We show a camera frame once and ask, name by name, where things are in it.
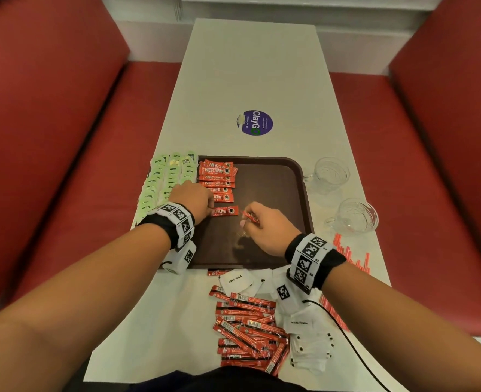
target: dark clothing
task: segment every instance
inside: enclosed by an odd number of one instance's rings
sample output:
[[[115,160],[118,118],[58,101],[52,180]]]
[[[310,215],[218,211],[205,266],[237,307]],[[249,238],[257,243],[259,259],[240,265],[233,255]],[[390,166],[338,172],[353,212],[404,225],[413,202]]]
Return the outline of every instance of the dark clothing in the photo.
[[[190,375],[180,371],[135,384],[128,392],[196,391],[302,392],[301,386],[284,382],[260,370],[247,367],[219,367],[208,373]]]

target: person's right arm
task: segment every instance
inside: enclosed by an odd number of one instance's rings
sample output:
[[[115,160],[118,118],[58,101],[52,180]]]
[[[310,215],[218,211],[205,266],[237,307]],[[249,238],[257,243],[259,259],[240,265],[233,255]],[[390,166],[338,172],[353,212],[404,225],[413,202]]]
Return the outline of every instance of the person's right arm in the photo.
[[[283,256],[300,232],[276,209],[254,202],[260,220],[244,230],[263,250]],[[432,311],[345,262],[322,292],[375,359],[411,391],[480,392],[481,344]]]

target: clear glass mug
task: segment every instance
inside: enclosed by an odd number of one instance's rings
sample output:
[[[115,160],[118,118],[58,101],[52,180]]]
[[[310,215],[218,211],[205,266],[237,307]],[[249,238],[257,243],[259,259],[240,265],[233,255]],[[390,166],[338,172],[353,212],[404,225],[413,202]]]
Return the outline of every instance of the clear glass mug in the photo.
[[[348,166],[338,158],[320,158],[315,164],[313,173],[303,178],[304,182],[312,182],[322,193],[335,191],[349,180]]]
[[[339,205],[334,217],[325,220],[325,224],[341,235],[365,234],[379,226],[379,215],[365,200],[348,198]]]

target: purple sticker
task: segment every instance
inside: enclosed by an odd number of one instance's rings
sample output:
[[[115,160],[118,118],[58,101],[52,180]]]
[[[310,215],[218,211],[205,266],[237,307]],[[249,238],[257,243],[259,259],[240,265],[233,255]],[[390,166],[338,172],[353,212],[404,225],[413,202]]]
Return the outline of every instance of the purple sticker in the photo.
[[[273,120],[263,111],[250,110],[238,116],[237,126],[248,135],[261,136],[271,131]]]

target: forearm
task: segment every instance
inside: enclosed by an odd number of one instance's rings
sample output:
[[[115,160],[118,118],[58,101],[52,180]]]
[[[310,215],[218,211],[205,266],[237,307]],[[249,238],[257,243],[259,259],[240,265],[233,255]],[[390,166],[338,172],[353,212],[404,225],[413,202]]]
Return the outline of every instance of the forearm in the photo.
[[[412,391],[481,391],[481,345],[349,263],[322,292],[365,348]]]
[[[19,363],[21,377],[34,372],[49,387],[61,386],[137,303],[169,248],[160,227],[139,226],[1,311],[0,361],[14,363],[0,363],[0,369],[10,369],[6,377],[18,378],[13,372]],[[31,340],[33,349],[14,347],[12,335]],[[3,347],[4,341],[12,346]],[[8,356],[5,350],[15,352]]]

